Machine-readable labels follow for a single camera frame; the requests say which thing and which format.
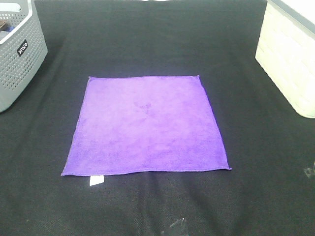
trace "basket handle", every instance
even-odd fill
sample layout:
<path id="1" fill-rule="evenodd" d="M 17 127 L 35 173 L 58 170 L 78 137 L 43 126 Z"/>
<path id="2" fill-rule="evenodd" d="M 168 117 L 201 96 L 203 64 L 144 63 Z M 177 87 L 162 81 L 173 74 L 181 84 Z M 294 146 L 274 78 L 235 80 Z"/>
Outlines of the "basket handle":
<path id="1" fill-rule="evenodd" d="M 33 0 L 0 0 L 1 3 L 15 3 L 20 5 L 21 10 L 18 11 L 6 11 L 6 12 L 19 12 L 23 15 L 28 15 L 29 11 L 32 9 L 32 1 Z"/>

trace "microfiber cloth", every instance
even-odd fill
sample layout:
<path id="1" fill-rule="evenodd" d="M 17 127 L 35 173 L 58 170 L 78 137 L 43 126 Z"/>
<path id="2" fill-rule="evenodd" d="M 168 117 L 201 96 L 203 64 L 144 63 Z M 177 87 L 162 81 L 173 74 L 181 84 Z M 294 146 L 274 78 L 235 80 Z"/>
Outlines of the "microfiber cloth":
<path id="1" fill-rule="evenodd" d="M 199 76 L 90 77 L 62 176 L 231 170 Z"/>

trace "dark object in basket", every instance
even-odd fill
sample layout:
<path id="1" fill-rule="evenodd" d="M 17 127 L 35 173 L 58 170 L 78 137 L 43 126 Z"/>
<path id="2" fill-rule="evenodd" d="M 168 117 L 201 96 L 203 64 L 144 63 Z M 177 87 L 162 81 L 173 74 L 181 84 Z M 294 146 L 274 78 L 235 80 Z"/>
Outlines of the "dark object in basket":
<path id="1" fill-rule="evenodd" d="M 5 21 L 0 20 L 0 30 L 6 30 L 7 26 Z"/>

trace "towel label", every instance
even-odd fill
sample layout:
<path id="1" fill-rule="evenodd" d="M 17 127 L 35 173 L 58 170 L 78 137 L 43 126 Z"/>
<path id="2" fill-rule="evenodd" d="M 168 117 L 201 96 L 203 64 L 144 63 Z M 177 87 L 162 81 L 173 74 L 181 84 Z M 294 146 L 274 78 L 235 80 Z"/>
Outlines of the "towel label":
<path id="1" fill-rule="evenodd" d="M 26 48 L 28 48 L 29 44 L 27 43 L 26 39 L 23 41 L 22 45 L 16 50 L 18 52 L 19 57 L 23 55 Z"/>
<path id="2" fill-rule="evenodd" d="M 90 186 L 96 185 L 99 183 L 104 183 L 104 176 L 91 176 L 90 178 Z"/>

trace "table surface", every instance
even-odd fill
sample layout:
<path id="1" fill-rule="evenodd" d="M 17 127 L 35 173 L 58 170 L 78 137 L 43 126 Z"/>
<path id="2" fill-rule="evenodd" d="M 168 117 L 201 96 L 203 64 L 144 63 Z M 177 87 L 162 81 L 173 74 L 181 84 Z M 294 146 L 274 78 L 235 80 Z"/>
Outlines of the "table surface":
<path id="1" fill-rule="evenodd" d="M 43 0 L 48 55 L 0 114 L 0 235 L 314 235 L 315 120 L 255 61 L 265 0 Z M 232 171 L 61 177 L 88 76 L 200 75 Z"/>

